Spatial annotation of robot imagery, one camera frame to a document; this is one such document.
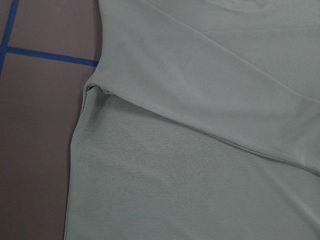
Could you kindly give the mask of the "olive green long-sleeve shirt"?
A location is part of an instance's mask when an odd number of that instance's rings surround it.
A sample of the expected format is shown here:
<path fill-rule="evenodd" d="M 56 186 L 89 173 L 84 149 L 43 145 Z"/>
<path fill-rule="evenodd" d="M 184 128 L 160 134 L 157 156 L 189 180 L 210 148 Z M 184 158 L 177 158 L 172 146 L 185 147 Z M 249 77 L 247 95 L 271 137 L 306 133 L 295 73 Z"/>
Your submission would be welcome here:
<path fill-rule="evenodd" d="M 319 1 L 98 4 L 64 238 L 319 239 Z"/>

